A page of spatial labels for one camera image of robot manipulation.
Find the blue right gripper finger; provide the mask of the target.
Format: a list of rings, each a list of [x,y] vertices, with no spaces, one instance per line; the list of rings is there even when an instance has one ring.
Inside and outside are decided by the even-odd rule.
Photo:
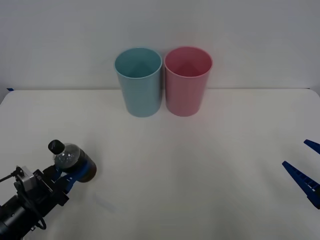
[[[302,191],[306,194],[307,199],[317,209],[320,208],[320,184],[299,171],[297,168],[289,164],[287,161],[282,163],[293,180],[298,184]]]
[[[316,143],[314,141],[311,141],[309,139],[306,139],[303,142],[305,145],[307,145],[309,148],[311,148],[312,150],[314,150],[316,153],[320,154],[320,144]]]

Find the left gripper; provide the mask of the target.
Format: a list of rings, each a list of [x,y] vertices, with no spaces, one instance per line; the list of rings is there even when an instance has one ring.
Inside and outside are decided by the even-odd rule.
[[[17,173],[17,195],[23,205],[45,217],[55,206],[64,206],[69,200],[67,194],[75,182],[87,183],[97,173],[97,166],[92,160],[85,160],[70,173],[59,169],[55,164],[43,171],[37,169],[19,169]]]

